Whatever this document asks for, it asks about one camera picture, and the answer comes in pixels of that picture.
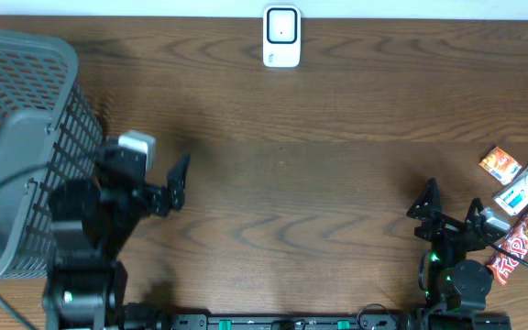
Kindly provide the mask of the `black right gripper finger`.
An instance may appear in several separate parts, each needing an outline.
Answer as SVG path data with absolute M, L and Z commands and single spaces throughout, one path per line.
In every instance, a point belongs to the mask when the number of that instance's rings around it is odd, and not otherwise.
M 407 211 L 406 216 L 417 220 L 433 220 L 442 212 L 440 192 L 435 178 L 430 178 L 420 197 Z
M 484 206 L 479 198 L 474 198 L 467 210 L 465 217 L 465 227 L 481 227 L 483 223 L 481 212 L 484 211 Z

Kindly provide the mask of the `white Panadol box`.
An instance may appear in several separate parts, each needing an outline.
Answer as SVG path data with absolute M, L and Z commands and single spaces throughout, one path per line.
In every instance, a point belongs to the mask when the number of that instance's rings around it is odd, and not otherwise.
M 501 192 L 494 196 L 494 201 L 508 215 L 518 215 L 528 206 L 528 166 Z

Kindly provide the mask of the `orange small carton box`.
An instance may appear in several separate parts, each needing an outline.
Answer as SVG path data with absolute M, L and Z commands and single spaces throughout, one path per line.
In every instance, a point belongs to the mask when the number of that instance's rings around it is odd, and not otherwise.
M 500 147 L 493 148 L 478 164 L 502 185 L 511 183 L 522 165 Z

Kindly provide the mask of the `red Top chocolate bar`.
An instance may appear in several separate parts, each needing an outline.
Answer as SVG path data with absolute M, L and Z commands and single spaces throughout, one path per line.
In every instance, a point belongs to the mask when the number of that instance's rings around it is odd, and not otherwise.
M 500 248 L 514 257 L 524 259 L 528 253 L 528 212 L 524 214 L 512 227 L 509 234 L 500 244 Z M 495 252 L 487 267 L 500 285 L 506 285 L 510 275 L 520 265 L 518 261 L 506 255 Z

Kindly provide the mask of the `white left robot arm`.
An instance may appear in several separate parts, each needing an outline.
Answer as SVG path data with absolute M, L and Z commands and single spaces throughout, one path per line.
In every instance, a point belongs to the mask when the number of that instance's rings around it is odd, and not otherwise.
M 125 303 L 127 271 L 118 255 L 139 221 L 185 203 L 189 155 L 162 186 L 146 182 L 147 156 L 113 142 L 91 153 L 93 176 L 71 179 L 48 200 L 55 249 L 42 296 L 48 329 L 168 329 L 160 308 Z

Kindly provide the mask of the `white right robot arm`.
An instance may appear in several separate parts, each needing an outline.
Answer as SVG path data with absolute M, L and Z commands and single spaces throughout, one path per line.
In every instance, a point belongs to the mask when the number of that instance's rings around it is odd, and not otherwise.
M 492 284 L 491 272 L 468 259 L 472 251 L 487 244 L 481 237 L 486 223 L 480 199 L 474 199 L 463 221 L 444 214 L 436 179 L 430 178 L 406 216 L 421 223 L 416 237 L 430 243 L 419 271 L 419 287 L 426 293 L 426 306 L 433 313 L 474 314 L 486 306 Z

